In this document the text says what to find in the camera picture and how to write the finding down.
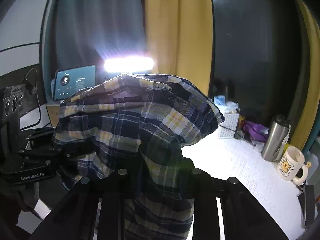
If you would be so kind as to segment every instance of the plaid fabric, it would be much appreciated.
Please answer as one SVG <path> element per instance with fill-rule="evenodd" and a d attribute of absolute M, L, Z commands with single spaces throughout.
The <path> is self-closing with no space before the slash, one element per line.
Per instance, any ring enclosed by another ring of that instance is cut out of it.
<path fill-rule="evenodd" d="M 54 142 L 91 140 L 90 155 L 59 170 L 66 188 L 83 176 L 104 178 L 139 156 L 135 199 L 125 201 L 126 239 L 186 239 L 194 200 L 182 200 L 181 147 L 215 131 L 224 117 L 188 80 L 122 74 L 77 92 L 60 106 Z"/>

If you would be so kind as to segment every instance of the white mug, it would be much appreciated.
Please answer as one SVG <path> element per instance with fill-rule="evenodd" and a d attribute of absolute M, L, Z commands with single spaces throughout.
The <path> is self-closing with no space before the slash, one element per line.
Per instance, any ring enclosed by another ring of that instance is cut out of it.
<path fill-rule="evenodd" d="M 296 177 L 299 169 L 302 168 L 301 178 Z M 277 166 L 277 172 L 284 180 L 292 180 L 296 185 L 302 185 L 308 176 L 308 167 L 304 165 L 303 153 L 294 146 L 289 146 Z"/>

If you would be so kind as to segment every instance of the bright white light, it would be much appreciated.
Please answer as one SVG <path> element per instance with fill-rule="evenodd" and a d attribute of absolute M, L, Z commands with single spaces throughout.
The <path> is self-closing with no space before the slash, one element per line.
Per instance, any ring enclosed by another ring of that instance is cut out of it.
<path fill-rule="evenodd" d="M 138 72 L 153 69 L 153 59 L 150 57 L 120 57 L 109 58 L 104 62 L 104 67 L 108 72 Z"/>

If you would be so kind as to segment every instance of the purple cloth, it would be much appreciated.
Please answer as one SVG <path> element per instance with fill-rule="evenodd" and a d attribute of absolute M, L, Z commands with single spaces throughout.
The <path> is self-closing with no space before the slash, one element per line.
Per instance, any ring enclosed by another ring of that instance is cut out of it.
<path fill-rule="evenodd" d="M 243 131 L 248 132 L 252 140 L 266 142 L 268 135 L 264 134 L 261 130 L 268 129 L 262 124 L 244 121 Z"/>

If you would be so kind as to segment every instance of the white table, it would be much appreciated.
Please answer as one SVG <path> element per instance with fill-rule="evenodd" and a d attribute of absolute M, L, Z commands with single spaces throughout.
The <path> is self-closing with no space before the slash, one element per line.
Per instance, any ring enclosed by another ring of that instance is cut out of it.
<path fill-rule="evenodd" d="M 195 145 L 182 148 L 184 157 L 192 159 L 196 168 L 212 177 L 226 180 L 238 178 L 278 223 L 290 240 L 303 232 L 302 211 L 293 182 L 279 177 L 275 165 L 243 140 L 217 139 L 215 133 Z M 218 205 L 220 235 L 224 239 L 221 206 Z"/>

